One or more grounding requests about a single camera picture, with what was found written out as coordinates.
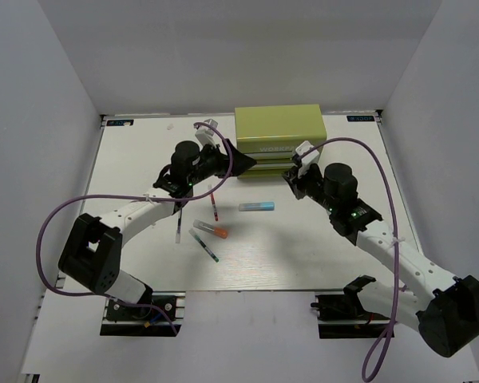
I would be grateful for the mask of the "green metal drawer toolbox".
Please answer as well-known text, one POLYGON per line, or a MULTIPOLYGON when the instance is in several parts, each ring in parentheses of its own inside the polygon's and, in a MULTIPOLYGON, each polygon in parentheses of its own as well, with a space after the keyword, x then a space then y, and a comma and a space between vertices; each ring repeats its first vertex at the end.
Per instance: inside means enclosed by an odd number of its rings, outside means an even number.
POLYGON ((241 177, 278 177, 293 166, 294 150, 304 141, 327 139, 318 105, 280 105, 235 109, 236 148, 257 161, 241 177))

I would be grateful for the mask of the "blue capped highlighter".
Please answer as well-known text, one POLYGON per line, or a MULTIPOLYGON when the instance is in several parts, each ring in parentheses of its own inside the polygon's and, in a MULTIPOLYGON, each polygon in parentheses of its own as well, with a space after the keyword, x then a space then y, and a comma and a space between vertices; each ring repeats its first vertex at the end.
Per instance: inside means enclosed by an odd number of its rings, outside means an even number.
POLYGON ((274 211, 274 202, 240 203, 239 211, 274 211))

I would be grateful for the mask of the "orange capped highlighter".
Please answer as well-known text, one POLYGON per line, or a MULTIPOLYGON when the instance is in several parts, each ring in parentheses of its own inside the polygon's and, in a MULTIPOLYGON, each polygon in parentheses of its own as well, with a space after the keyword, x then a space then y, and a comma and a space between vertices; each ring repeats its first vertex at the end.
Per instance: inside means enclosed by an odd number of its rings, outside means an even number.
POLYGON ((225 229, 214 226, 210 223, 205 223, 204 221, 195 219, 192 225, 195 229, 201 230, 219 238, 226 239, 228 237, 228 232, 225 229))

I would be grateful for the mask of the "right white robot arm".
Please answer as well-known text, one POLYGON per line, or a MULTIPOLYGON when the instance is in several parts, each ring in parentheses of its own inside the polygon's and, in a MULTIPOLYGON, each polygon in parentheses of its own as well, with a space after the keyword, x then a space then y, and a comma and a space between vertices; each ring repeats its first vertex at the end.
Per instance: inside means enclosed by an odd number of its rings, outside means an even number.
POLYGON ((459 278, 393 236, 382 216, 358 197, 346 164, 283 173, 297 199, 308 197, 329 215, 335 231, 377 259, 407 286, 398 295, 396 321, 418 332, 438 355, 451 357, 479 336, 479 281, 459 278))

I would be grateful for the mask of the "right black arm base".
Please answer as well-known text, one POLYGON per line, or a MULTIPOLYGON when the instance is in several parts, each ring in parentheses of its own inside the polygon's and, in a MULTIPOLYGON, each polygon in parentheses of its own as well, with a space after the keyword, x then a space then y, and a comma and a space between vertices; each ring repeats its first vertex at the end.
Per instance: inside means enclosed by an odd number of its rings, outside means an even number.
POLYGON ((381 314, 357 310, 345 294, 317 294, 311 310, 320 339, 375 339, 389 324, 381 314))

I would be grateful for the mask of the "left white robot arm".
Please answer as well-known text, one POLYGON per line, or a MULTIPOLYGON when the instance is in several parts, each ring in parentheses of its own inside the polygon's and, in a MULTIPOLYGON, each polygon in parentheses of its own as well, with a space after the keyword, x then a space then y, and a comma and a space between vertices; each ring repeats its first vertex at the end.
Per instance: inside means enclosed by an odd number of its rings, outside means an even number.
POLYGON ((123 246, 159 220, 178 213, 193 197, 193 187, 215 176, 240 176, 257 164, 230 145, 223 154, 214 144, 178 143, 158 179, 141 200, 101 216, 77 217, 59 258, 59 270, 94 294, 125 302, 134 318, 152 311, 152 288, 120 269, 123 246))

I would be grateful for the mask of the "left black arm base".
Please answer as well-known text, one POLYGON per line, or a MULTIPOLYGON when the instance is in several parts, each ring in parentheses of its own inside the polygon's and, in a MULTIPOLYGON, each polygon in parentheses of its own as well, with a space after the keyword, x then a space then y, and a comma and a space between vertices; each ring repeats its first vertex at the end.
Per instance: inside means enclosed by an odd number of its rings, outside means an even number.
POLYGON ((100 335, 105 337, 171 338, 182 326, 185 308, 184 292, 155 292, 152 306, 159 307, 170 319, 153 308, 135 308, 107 299, 101 320, 100 335))

